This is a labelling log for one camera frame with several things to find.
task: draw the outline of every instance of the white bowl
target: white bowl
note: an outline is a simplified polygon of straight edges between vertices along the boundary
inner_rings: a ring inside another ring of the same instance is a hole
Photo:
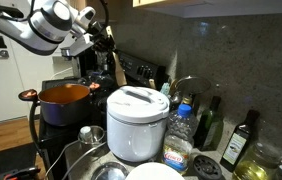
[[[126,180],[184,180],[184,178],[171,167],[156,163],[149,162],[134,168]]]

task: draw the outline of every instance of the knob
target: knob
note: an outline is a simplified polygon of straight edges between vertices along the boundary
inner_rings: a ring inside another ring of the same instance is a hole
[[[149,77],[150,77],[150,70],[145,70],[143,77],[146,78],[146,79],[149,79]]]
[[[143,67],[143,66],[138,67],[138,69],[137,69],[137,74],[138,74],[138,75],[142,75],[142,74],[143,74],[143,70],[144,70],[144,67]]]

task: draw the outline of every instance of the pot lid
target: pot lid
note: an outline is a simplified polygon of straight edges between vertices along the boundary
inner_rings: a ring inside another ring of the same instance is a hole
[[[115,119],[130,123],[150,123],[166,118],[169,99],[144,87],[123,86],[107,100],[107,111]]]

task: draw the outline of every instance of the rice cooker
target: rice cooker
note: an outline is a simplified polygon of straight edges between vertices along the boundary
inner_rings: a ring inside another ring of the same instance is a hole
[[[111,152],[129,162],[154,157],[164,138],[169,99],[144,87],[123,86],[107,99],[107,141]]]

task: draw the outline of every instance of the dark wine bottle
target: dark wine bottle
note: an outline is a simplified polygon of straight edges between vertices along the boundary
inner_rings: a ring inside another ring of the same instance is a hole
[[[216,118],[221,97],[213,96],[210,107],[202,112],[198,129],[193,136],[194,147],[202,150],[203,146],[208,146],[212,142],[216,128],[218,128],[219,118]]]
[[[244,154],[253,135],[255,121],[260,116],[256,110],[249,110],[244,122],[238,124],[222,155],[220,164],[228,171],[233,172],[241,156]]]

